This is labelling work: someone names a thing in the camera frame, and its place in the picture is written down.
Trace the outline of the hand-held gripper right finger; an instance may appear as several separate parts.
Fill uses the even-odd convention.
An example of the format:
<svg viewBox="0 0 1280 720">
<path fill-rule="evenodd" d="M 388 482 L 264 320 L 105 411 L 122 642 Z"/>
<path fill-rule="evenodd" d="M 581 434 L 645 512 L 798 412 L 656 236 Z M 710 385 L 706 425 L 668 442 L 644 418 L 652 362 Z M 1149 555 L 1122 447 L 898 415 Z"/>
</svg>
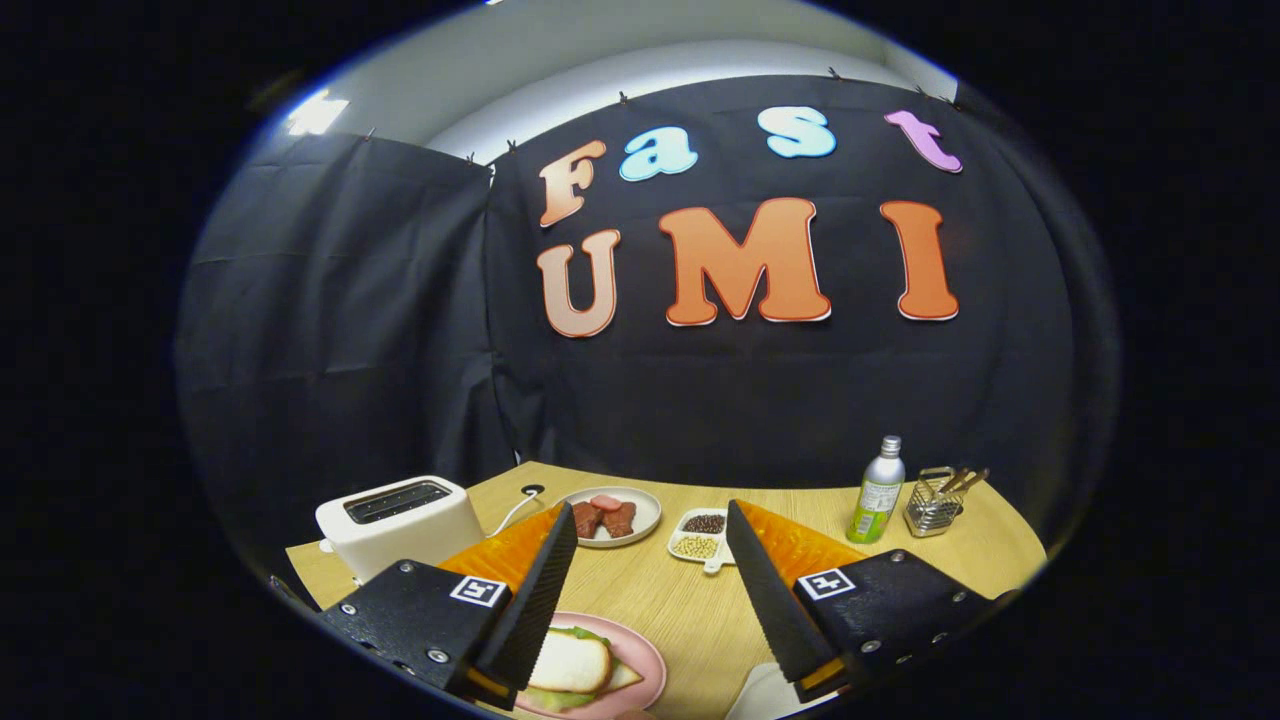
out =
<svg viewBox="0 0 1280 720">
<path fill-rule="evenodd" d="M 1021 528 L 965 510 L 941 534 L 899 521 L 873 544 L 758 503 L 727 506 L 726 538 L 753 612 L 800 701 L 864 694 L 945 653 L 1021 584 Z M 988 527 L 980 523 L 987 520 Z"/>
</svg>

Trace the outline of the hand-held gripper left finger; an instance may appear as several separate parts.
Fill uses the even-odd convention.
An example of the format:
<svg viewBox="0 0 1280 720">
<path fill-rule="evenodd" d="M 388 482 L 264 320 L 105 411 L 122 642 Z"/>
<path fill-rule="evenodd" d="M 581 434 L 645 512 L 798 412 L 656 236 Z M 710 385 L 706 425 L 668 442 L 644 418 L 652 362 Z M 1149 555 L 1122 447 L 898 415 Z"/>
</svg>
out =
<svg viewBox="0 0 1280 720">
<path fill-rule="evenodd" d="M 408 559 L 319 614 L 329 635 L 454 700 L 511 710 L 541 651 L 579 537 L 561 502 L 462 552 Z"/>
</svg>

